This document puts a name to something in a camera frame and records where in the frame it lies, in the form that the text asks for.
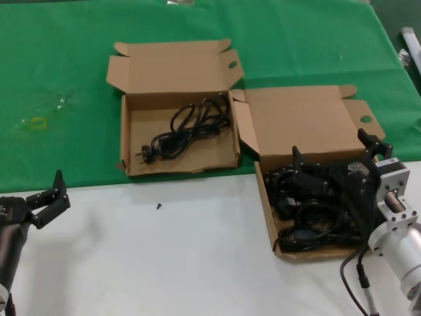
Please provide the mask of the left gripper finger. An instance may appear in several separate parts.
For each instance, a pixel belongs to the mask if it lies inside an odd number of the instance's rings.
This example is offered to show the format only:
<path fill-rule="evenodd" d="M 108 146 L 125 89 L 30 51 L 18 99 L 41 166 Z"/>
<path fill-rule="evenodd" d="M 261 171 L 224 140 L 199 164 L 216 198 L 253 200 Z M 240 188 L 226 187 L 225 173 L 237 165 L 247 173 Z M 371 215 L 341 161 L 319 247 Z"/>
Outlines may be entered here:
<path fill-rule="evenodd" d="M 70 200 L 67 194 L 37 194 L 30 198 L 30 208 L 38 210 L 30 213 L 30 222 L 42 229 L 70 208 Z"/>
<path fill-rule="evenodd" d="M 52 188 L 26 198 L 32 211 L 65 211 L 68 209 L 68 196 L 62 171 L 57 170 Z"/>

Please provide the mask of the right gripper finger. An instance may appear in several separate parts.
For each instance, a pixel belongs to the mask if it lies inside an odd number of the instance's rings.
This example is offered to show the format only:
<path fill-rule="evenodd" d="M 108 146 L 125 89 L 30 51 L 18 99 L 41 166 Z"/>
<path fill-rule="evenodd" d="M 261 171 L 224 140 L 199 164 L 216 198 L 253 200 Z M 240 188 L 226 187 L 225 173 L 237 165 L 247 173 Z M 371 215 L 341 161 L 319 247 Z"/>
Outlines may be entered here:
<path fill-rule="evenodd" d="M 332 197 L 333 188 L 330 182 L 331 163 L 306 162 L 297 146 L 292 147 L 293 184 L 300 190 L 318 197 Z"/>
<path fill-rule="evenodd" d="M 357 158 L 358 162 L 375 163 L 378 162 L 378 156 L 382 159 L 392 158 L 393 146 L 379 139 L 377 135 L 368 134 L 363 128 L 359 128 L 357 137 L 365 147 L 363 153 Z"/>

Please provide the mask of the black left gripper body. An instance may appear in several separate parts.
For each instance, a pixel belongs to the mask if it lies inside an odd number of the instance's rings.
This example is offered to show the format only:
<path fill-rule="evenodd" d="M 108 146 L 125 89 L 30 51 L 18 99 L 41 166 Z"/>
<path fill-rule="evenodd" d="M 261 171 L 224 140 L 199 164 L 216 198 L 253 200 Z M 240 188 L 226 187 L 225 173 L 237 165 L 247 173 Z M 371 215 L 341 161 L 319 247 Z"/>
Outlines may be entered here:
<path fill-rule="evenodd" d="M 27 241 L 30 208 L 22 197 L 1 198 L 1 285 L 12 286 Z"/>

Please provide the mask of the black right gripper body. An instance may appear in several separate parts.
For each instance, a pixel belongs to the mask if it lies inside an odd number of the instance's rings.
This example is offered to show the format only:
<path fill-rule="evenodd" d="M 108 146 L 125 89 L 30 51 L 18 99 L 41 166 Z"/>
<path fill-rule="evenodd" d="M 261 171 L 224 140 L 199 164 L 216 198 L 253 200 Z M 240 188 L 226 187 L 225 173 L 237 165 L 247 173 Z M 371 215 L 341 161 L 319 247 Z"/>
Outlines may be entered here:
<path fill-rule="evenodd" d="M 370 171 L 360 161 L 343 160 L 330 163 L 330 179 L 334 183 L 341 206 L 346 210 L 366 244 L 377 217 L 376 184 Z"/>

